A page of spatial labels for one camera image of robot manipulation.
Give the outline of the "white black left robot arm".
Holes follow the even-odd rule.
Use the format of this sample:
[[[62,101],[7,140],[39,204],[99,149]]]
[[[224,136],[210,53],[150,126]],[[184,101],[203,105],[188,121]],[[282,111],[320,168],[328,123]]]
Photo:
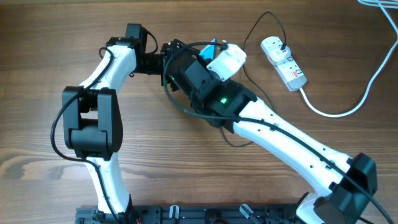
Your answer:
[[[96,223],[134,223],[138,218],[118,161],[123,142],[118,93],[133,73],[163,72],[162,56],[146,51],[149,36],[142,25],[128,24],[123,37],[110,38],[99,49],[101,61],[94,72],[78,86],[64,89],[50,131],[54,151],[68,159],[55,143],[57,123],[63,121],[66,147],[75,152],[74,161],[87,167],[98,197]]]

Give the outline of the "blue screen Galaxy smartphone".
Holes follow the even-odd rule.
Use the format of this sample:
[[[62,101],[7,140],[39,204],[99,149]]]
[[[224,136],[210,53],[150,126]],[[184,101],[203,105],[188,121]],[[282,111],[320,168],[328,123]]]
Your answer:
[[[215,58],[216,50],[217,45],[208,44],[200,51],[200,56],[207,62],[210,62]]]

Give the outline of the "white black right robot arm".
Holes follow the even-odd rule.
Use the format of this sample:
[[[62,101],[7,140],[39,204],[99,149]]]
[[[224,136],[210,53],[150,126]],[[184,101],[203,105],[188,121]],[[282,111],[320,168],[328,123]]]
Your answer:
[[[198,43],[164,47],[162,83],[167,95],[182,90],[187,113],[246,138],[293,168],[313,188],[295,214],[305,223],[355,223],[369,203],[376,208],[375,162],[365,154],[350,157],[314,140],[272,111],[231,77],[246,54],[234,44],[216,44],[217,58],[205,59]]]

